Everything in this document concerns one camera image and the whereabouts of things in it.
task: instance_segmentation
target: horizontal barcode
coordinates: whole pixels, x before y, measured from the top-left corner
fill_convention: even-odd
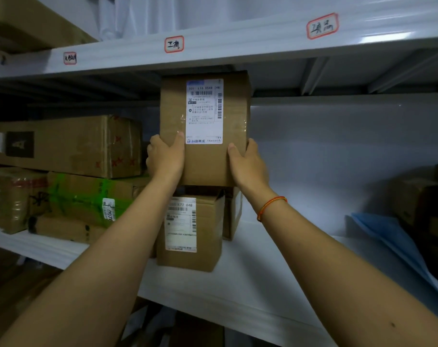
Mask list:
[[[212,90],[211,91],[195,91],[195,95],[212,95]]]
[[[222,119],[222,93],[217,93],[217,118]]]
[[[196,210],[192,210],[192,232],[196,233]]]

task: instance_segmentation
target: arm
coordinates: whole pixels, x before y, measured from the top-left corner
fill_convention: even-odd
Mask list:
[[[127,211],[47,287],[0,340],[10,346],[114,346],[126,322],[166,207],[182,174],[184,140],[150,140],[152,181]]]
[[[237,185],[257,212],[277,196],[257,144],[228,149]],[[284,200],[262,223],[312,308],[339,346],[438,346],[438,318],[394,281],[305,219]]]

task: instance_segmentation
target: lower shelf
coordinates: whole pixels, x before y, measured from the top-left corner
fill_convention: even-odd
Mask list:
[[[438,293],[374,240],[338,241],[371,262],[438,315]],[[65,269],[87,245],[0,230],[0,247]],[[257,223],[242,222],[224,241],[212,273],[159,267],[149,260],[139,296],[279,346],[336,346],[280,252]]]

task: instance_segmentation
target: green tape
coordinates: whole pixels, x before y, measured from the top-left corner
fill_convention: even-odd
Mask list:
[[[113,180],[96,178],[99,182],[98,191],[95,194],[77,194],[69,192],[63,187],[63,182],[66,174],[58,173],[55,182],[49,186],[49,202],[57,204],[61,213],[64,216],[71,216],[67,214],[66,204],[73,207],[83,207],[86,210],[96,212],[101,220],[102,225],[109,225],[111,220],[105,219],[103,215],[102,203],[104,198],[112,198],[115,202],[115,215],[118,219],[124,211],[131,205],[133,200],[122,200],[109,197],[110,188],[114,185]]]

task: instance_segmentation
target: red string bracelet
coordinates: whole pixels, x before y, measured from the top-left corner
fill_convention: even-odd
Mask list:
[[[264,210],[266,209],[266,207],[269,204],[271,204],[273,201],[276,201],[276,200],[285,200],[285,202],[288,203],[288,200],[286,199],[285,196],[277,196],[277,197],[274,197],[274,198],[268,200],[267,203],[262,206],[261,210],[257,214],[257,221],[262,222],[262,215],[264,214]]]

